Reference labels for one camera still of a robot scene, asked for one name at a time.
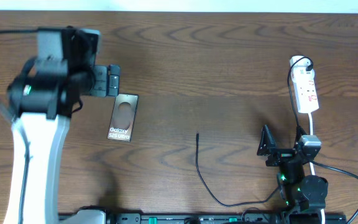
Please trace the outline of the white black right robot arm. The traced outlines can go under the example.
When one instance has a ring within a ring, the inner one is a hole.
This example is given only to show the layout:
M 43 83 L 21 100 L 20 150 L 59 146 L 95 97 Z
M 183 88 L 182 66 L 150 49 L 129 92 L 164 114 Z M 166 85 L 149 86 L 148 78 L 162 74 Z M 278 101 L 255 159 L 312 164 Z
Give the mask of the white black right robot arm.
M 265 156 L 267 167 L 278 167 L 278 188 L 287 208 L 280 212 L 284 223 L 299 222 L 311 216 L 310 223 L 318 223 L 321 210 L 326 207 L 328 181 L 317 175 L 306 175 L 303 166 L 316 157 L 321 141 L 315 135 L 297 129 L 296 141 L 292 148 L 277 147 L 268 126 L 262 128 L 258 156 Z

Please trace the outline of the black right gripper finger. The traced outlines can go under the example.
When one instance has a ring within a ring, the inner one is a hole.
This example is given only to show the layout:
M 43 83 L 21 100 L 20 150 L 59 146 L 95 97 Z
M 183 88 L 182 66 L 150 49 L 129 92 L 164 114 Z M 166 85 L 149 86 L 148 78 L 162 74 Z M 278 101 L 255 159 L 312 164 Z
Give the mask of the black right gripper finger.
M 295 142 L 298 142 L 303 135 L 306 135 L 306 131 L 300 125 L 298 125 L 296 127 Z
M 276 153 L 277 145 L 267 125 L 262 128 L 260 143 L 257 150 L 258 156 L 269 156 Z

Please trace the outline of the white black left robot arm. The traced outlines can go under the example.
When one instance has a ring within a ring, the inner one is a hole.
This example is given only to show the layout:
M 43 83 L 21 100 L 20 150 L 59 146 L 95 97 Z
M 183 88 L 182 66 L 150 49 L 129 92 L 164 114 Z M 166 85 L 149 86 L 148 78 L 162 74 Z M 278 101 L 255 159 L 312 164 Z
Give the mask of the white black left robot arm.
M 60 223 L 63 145 L 81 96 L 117 96 L 121 68 L 32 57 L 9 85 L 14 162 L 5 223 Z

